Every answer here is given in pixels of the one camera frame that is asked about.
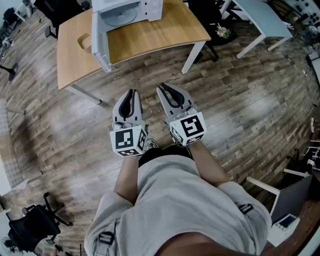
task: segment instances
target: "electronic device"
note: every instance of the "electronic device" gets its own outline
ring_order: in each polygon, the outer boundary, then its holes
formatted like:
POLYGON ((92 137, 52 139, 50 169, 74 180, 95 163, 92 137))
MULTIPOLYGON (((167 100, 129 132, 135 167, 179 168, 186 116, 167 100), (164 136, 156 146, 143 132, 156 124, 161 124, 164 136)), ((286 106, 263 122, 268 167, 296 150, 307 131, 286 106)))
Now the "electronic device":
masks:
POLYGON ((320 4, 314 0, 284 0, 294 10, 298 11, 301 17, 297 20, 305 26, 314 26, 320 19, 320 4))
POLYGON ((122 26, 160 20, 163 0, 92 0, 91 52, 105 72, 111 71, 107 32, 122 26))
POLYGON ((288 214, 272 225, 267 240, 273 246, 279 246, 294 233, 299 222, 300 219, 298 217, 288 214))

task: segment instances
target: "metal stand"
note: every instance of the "metal stand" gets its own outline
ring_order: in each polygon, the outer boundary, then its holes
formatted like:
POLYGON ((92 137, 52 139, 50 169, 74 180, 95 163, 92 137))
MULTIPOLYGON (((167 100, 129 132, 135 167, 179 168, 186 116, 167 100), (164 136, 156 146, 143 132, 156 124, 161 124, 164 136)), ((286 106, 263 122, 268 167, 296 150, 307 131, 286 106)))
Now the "metal stand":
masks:
POLYGON ((47 26, 47 27, 45 28, 44 35, 45 35, 46 38, 48 38, 48 37, 51 36, 51 37, 53 37, 53 38, 55 38, 55 39, 58 39, 58 34, 54 34, 54 33, 51 31, 51 26, 47 26))
POLYGON ((89 101, 92 101, 93 103, 99 105, 102 101, 101 99, 97 98, 96 96, 93 96, 91 93, 85 91, 81 87, 79 87, 76 84, 70 85, 69 87, 65 88, 69 92, 72 92, 76 95, 79 95, 80 97, 83 97, 89 101))
POLYGON ((6 109, 8 110, 8 112, 12 112, 12 113, 17 113, 17 114, 22 114, 22 115, 24 115, 26 113, 25 110, 20 110, 20 109, 14 108, 14 107, 8 106, 6 109))
POLYGON ((3 70, 8 71, 10 73, 9 74, 9 81, 11 82, 16 76, 16 73, 18 70, 18 63, 15 63, 12 68, 7 68, 7 67, 0 65, 0 69, 3 69, 3 70))

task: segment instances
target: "wooden desk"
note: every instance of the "wooden desk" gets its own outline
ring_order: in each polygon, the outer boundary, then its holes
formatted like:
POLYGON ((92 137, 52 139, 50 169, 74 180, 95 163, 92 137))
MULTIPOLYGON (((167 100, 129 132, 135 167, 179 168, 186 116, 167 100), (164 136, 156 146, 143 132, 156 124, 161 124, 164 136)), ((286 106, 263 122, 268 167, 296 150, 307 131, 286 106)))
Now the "wooden desk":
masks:
MULTIPOLYGON (((57 44, 58 88, 67 89, 97 104, 100 99, 75 83, 100 71, 96 59, 82 50, 77 39, 91 33, 92 9, 87 10, 59 26, 57 44)), ((202 47, 211 38, 194 14, 181 0, 164 0, 162 19, 129 24, 107 33, 112 65, 158 50, 194 44, 182 73, 188 72, 202 47)))

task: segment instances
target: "small plant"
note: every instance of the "small plant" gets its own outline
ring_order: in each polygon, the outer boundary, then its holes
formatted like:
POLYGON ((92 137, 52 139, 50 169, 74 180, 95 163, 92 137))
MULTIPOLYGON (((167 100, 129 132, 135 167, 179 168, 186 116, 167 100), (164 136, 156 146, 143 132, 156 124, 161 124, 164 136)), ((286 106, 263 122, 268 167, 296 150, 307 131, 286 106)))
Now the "small plant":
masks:
POLYGON ((219 23, 217 25, 217 28, 218 28, 218 30, 216 30, 216 33, 219 37, 227 39, 231 35, 230 30, 225 27, 220 26, 219 23))

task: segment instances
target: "black chair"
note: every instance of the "black chair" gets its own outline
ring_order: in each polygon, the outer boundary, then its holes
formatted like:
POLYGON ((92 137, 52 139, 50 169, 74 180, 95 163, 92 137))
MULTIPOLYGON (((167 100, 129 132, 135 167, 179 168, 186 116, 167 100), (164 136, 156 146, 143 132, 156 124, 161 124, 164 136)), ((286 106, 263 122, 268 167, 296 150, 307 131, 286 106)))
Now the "black chair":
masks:
POLYGON ((302 15, 282 0, 267 0, 267 4, 284 22, 290 22, 289 16, 300 18, 302 15))
POLYGON ((48 195, 49 193, 46 193, 43 196, 45 206, 32 205, 25 208, 26 215, 23 218, 9 222, 8 236, 20 251, 33 252, 37 244, 48 236, 52 237, 46 241, 54 245, 54 239, 61 233, 56 220, 66 226, 73 225, 72 222, 67 223, 56 216, 56 212, 64 207, 64 204, 60 205, 59 209, 52 210, 47 200, 48 195))
POLYGON ((19 24, 19 20, 20 20, 20 19, 18 19, 18 16, 15 15, 15 9, 13 9, 13 8, 9 8, 4 12, 3 19, 6 21, 6 23, 9 26, 13 25, 13 30, 19 24))
POLYGON ((45 29, 45 37, 53 36, 56 39, 58 38, 59 25, 90 8, 87 1, 79 5, 77 0, 36 0, 34 6, 51 20, 52 26, 55 28, 54 34, 51 27, 48 26, 45 29))
MULTIPOLYGON (((222 15, 220 13, 220 2, 216 1, 206 1, 206 0, 187 0, 189 9, 201 22, 205 30, 211 37, 210 41, 207 41, 205 44, 214 54, 215 58, 213 61, 219 59, 218 54, 216 53, 214 46, 221 46, 230 43, 237 38, 235 31, 229 26, 228 21, 222 20, 222 15), (221 27, 227 28, 230 30, 231 34, 228 38, 222 38, 217 35, 218 23, 221 27)), ((195 62, 202 57, 202 53, 198 55, 195 62)))
POLYGON ((10 37, 11 33, 14 31, 13 28, 10 27, 9 23, 5 20, 3 22, 2 28, 0 28, 0 43, 2 44, 2 41, 6 37, 10 37))

